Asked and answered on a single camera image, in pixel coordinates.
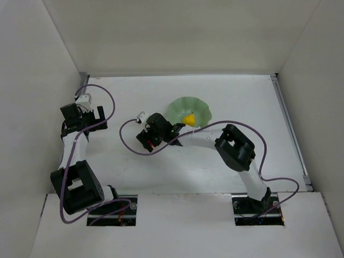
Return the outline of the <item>yellow fake pear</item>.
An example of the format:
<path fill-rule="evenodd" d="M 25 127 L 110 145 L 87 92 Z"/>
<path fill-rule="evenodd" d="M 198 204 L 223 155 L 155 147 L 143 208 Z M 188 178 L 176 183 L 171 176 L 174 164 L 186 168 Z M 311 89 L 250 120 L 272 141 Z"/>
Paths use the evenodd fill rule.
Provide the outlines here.
<path fill-rule="evenodd" d="M 195 124 L 196 124 L 196 117 L 195 117 L 195 114 L 194 113 L 191 113 L 187 116 L 185 116 L 183 119 L 182 119 L 182 123 L 190 126 L 190 127 L 195 127 Z"/>

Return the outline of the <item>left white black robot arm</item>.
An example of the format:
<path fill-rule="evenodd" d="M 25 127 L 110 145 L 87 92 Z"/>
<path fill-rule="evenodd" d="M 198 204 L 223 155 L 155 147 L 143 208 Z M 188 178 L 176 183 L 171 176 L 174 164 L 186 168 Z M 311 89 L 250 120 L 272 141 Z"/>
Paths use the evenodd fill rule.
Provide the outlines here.
<path fill-rule="evenodd" d="M 63 209 L 72 215 L 117 199 L 115 188 L 101 185 L 85 158 L 89 134 L 108 127 L 103 107 L 97 107 L 98 118 L 86 104 L 72 103 L 60 110 L 64 117 L 61 129 L 63 157 L 50 179 Z"/>

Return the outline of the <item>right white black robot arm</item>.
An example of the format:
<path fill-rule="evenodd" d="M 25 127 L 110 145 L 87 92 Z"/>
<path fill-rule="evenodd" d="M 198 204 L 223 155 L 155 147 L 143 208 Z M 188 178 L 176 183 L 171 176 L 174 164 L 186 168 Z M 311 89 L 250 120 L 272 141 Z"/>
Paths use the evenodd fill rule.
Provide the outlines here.
<path fill-rule="evenodd" d="M 255 146 L 235 125 L 201 130 L 184 123 L 173 125 L 159 113 L 149 115 L 146 112 L 139 113 L 137 123 L 143 126 L 137 139 L 150 153 L 162 142 L 169 146 L 192 146 L 217 151 L 225 165 L 238 172 L 252 206 L 257 209 L 268 206 L 271 190 L 258 175 L 254 163 Z"/>

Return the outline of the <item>green scalloped fruit bowl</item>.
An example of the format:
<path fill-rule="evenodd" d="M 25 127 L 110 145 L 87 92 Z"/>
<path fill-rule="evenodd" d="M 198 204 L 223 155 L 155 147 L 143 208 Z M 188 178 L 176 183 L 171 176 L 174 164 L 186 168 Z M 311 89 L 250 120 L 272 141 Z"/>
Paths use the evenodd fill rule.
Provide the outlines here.
<path fill-rule="evenodd" d="M 171 102 L 164 113 L 164 117 L 172 124 L 182 123 L 182 119 L 194 113 L 196 117 L 195 128 L 204 127 L 212 119 L 208 104 L 197 97 L 180 97 Z"/>

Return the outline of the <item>left aluminium table rail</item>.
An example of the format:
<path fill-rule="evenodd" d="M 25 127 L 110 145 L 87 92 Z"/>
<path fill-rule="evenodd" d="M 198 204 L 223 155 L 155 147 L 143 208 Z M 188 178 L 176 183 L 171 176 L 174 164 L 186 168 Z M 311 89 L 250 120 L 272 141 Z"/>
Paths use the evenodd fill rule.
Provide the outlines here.
<path fill-rule="evenodd" d="M 81 78 L 80 88 L 88 84 L 90 75 L 86 72 L 80 72 L 79 73 Z"/>

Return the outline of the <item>aluminium table rail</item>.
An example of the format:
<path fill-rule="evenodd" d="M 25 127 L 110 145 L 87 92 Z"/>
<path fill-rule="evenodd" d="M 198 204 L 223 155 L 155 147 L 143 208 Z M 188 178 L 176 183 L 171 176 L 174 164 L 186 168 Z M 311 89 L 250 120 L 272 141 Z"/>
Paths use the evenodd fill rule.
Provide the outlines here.
<path fill-rule="evenodd" d="M 81 78 L 80 88 L 88 84 L 90 75 L 86 72 L 80 72 L 79 73 Z"/>
<path fill-rule="evenodd" d="M 289 113 L 288 113 L 288 109 L 287 109 L 287 106 L 285 104 L 285 100 L 284 100 L 283 95 L 282 95 L 281 87 L 280 87 L 280 84 L 279 84 L 279 81 L 278 81 L 278 74 L 273 74 L 273 75 L 270 76 L 270 78 L 271 78 L 271 82 L 273 84 L 273 87 L 274 87 L 274 90 L 275 90 L 275 93 L 276 93 L 276 97 L 278 99 L 279 105 L 280 105 L 282 113 L 283 113 L 283 117 L 284 117 L 284 120 L 285 120 L 285 123 L 286 123 L 286 127 L 288 129 L 290 138 L 292 140 L 293 148 L 294 148 L 294 150 L 296 152 L 296 155 L 298 157 L 298 162 L 300 163 L 300 165 L 302 167 L 303 180 L 304 180 L 304 183 L 305 183 L 305 186 L 306 186 L 306 191 L 307 192 L 314 192 L 314 188 L 313 188 L 311 179 L 309 177 L 309 174 L 308 174 L 308 171 L 307 171 L 307 168 L 306 168 L 306 165 L 305 165 L 305 161 L 303 159 L 303 156 L 302 156 L 302 153 L 301 153 L 301 150 L 300 150 L 300 146 L 298 144 L 298 140 L 297 140 L 297 137 L 296 137 L 296 134 L 295 134 L 295 130 L 293 128 L 293 125 L 292 125 L 292 122 L 291 122 L 291 119 L 290 119 L 290 116 L 289 116 Z"/>

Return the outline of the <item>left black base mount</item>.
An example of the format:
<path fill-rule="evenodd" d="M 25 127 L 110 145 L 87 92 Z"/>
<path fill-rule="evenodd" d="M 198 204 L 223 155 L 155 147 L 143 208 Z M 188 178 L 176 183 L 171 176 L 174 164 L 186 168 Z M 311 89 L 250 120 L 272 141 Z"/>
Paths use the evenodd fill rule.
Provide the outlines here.
<path fill-rule="evenodd" d="M 128 204 L 127 201 L 118 201 L 103 205 L 88 214 L 87 226 L 135 226 L 138 210 L 138 196 L 124 195 L 119 197 L 129 199 L 131 204 Z"/>

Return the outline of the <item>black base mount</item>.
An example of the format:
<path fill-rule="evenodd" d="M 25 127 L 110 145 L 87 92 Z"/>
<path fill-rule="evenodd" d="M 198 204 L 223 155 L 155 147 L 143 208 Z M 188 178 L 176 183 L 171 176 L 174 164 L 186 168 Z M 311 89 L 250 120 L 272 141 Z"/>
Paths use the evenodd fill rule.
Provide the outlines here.
<path fill-rule="evenodd" d="M 119 197 L 129 199 L 131 204 L 128 204 L 127 201 L 118 201 L 103 205 L 88 214 L 87 226 L 135 226 L 138 210 L 138 196 L 124 195 Z"/>
<path fill-rule="evenodd" d="M 277 194 L 272 194 L 265 207 L 257 205 L 256 200 L 246 195 L 233 195 L 232 206 L 236 226 L 284 226 L 284 218 L 280 207 L 264 214 L 279 202 Z"/>

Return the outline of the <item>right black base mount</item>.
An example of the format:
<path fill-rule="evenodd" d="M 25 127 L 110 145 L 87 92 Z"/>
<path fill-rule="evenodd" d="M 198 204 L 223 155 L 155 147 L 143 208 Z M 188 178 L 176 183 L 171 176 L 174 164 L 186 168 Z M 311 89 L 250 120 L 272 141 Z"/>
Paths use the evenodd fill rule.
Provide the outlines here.
<path fill-rule="evenodd" d="M 279 202 L 277 194 L 272 194 L 265 207 L 257 205 L 256 200 L 246 195 L 233 195 L 232 206 L 236 226 L 284 226 L 284 218 L 280 207 L 264 214 Z"/>

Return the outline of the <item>right aluminium table rail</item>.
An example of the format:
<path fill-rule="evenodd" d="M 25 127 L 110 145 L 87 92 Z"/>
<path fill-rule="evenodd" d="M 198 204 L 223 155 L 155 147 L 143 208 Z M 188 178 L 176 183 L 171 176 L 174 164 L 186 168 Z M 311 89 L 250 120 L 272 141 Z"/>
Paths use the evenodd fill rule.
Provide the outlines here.
<path fill-rule="evenodd" d="M 270 76 L 270 78 L 271 78 L 271 82 L 273 84 L 273 87 L 274 87 L 274 90 L 275 90 L 275 93 L 276 93 L 276 97 L 278 99 L 279 105 L 280 105 L 282 113 L 283 113 L 283 117 L 284 117 L 284 120 L 285 120 L 285 123 L 286 123 L 286 127 L 288 129 L 290 138 L 292 140 L 293 148 L 294 148 L 294 150 L 296 152 L 296 155 L 298 157 L 298 162 L 300 163 L 300 165 L 302 167 L 303 180 L 304 180 L 304 183 L 305 183 L 305 186 L 306 186 L 306 191 L 307 192 L 314 192 L 314 188 L 313 188 L 311 179 L 309 177 L 309 174 L 308 174 L 308 171 L 307 171 L 307 168 L 306 168 L 306 165 L 305 165 L 305 161 L 303 159 L 303 156 L 302 156 L 302 153 L 301 153 L 301 150 L 300 150 L 300 146 L 298 144 L 298 140 L 297 140 L 297 137 L 296 137 L 296 134 L 295 134 L 295 130 L 293 128 L 293 125 L 292 125 L 292 122 L 291 122 L 291 119 L 290 119 L 290 116 L 289 116 L 289 113 L 288 113 L 288 109 L 287 109 L 287 106 L 285 104 L 285 100 L 284 100 L 283 95 L 282 95 L 281 87 L 280 87 L 280 84 L 279 84 L 279 81 L 278 81 L 278 74 L 273 74 L 273 75 Z"/>

